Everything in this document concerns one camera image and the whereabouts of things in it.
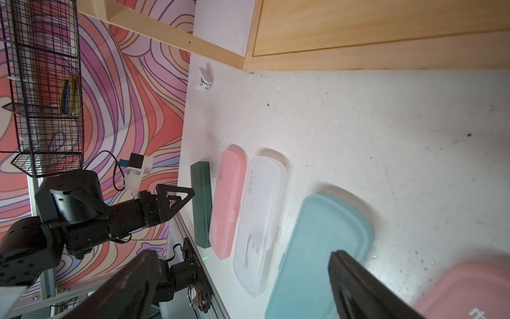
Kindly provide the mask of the pink pencil case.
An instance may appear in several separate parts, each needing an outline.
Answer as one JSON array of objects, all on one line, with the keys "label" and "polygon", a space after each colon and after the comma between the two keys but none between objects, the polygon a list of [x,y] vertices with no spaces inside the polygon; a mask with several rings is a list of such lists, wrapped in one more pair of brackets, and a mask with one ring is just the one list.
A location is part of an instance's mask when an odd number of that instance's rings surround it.
[{"label": "pink pencil case", "polygon": [[209,228],[211,248],[220,260],[231,256],[246,172],[247,160],[241,153],[221,153]]},{"label": "pink pencil case", "polygon": [[458,264],[414,309],[425,318],[509,318],[509,272],[481,263]]}]

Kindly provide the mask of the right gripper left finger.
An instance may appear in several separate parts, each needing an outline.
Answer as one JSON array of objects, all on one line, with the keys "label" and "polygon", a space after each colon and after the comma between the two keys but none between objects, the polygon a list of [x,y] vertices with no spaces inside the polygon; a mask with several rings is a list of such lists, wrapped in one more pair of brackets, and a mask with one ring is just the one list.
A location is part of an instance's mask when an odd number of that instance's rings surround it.
[{"label": "right gripper left finger", "polygon": [[158,281],[158,256],[144,251],[63,318],[147,318]]}]

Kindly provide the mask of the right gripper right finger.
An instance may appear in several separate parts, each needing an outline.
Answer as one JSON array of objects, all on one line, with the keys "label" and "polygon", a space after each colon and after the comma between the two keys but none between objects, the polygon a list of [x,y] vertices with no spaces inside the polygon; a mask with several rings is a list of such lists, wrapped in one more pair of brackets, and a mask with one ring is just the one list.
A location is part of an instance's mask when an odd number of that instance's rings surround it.
[{"label": "right gripper right finger", "polygon": [[340,318],[422,318],[346,251],[331,254],[328,273]]}]

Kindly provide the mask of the pink pencil case top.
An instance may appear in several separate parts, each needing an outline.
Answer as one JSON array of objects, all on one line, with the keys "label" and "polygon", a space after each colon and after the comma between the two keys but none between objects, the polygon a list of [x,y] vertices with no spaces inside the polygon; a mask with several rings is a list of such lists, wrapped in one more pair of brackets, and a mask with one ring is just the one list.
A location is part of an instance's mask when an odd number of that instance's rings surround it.
[{"label": "pink pencil case top", "polygon": [[425,318],[509,318],[509,272],[481,263],[458,264],[414,309]]}]

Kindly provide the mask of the teal pencil case top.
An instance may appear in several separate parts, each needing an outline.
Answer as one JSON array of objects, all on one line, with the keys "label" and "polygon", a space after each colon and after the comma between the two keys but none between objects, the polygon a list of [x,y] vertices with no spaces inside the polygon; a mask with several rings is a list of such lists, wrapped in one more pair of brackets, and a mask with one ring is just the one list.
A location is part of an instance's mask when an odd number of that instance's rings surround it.
[{"label": "teal pencil case top", "polygon": [[328,194],[314,194],[301,203],[266,318],[338,318],[328,264],[336,251],[346,251],[363,264],[375,240],[368,219],[349,204]]}]

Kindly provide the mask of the clear pencil case bottom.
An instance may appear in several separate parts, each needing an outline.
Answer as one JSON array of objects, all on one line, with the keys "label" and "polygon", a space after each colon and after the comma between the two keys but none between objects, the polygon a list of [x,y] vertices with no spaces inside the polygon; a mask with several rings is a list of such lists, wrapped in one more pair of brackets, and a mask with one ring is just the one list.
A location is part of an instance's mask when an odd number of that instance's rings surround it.
[{"label": "clear pencil case bottom", "polygon": [[286,182],[287,170],[276,159],[255,156],[248,162],[233,268],[253,297],[265,290]]}]

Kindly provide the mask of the dark green pencil case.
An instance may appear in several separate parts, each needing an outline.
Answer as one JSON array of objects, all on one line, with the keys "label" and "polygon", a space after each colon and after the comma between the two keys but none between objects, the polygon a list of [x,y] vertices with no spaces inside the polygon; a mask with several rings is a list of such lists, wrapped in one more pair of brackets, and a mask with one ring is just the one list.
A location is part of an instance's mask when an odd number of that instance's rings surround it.
[{"label": "dark green pencil case", "polygon": [[203,249],[211,246],[209,229],[213,208],[211,175],[208,162],[196,162],[191,167],[191,187],[195,244]]}]

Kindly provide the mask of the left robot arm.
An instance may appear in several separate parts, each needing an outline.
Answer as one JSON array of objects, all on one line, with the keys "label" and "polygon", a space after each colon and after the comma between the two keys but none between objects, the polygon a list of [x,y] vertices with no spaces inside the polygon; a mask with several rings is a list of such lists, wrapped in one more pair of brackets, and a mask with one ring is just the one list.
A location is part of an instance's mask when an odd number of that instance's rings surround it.
[{"label": "left robot arm", "polygon": [[32,286],[60,264],[63,252],[83,259],[108,241],[127,243],[134,231],[171,220],[194,195],[191,188],[159,184],[155,194],[141,191],[109,206],[94,171],[46,178],[35,194],[39,215],[13,223],[1,241],[1,286]]}]

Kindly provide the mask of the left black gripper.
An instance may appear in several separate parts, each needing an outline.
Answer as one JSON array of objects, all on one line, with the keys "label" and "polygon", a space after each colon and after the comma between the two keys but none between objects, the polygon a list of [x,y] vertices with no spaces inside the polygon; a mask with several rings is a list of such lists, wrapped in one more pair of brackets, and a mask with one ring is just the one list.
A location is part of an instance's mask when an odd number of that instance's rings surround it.
[{"label": "left black gripper", "polygon": [[144,227],[153,227],[171,220],[195,196],[193,188],[158,184],[157,194],[139,192]]}]

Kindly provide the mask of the pink pencil case bottom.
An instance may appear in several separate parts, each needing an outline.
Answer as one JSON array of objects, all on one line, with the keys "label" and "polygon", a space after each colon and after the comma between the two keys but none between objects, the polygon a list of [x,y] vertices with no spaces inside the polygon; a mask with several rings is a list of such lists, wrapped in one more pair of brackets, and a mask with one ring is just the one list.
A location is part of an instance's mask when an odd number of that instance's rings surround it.
[{"label": "pink pencil case bottom", "polygon": [[247,160],[241,153],[221,153],[209,228],[211,248],[220,260],[231,256],[246,172]]}]

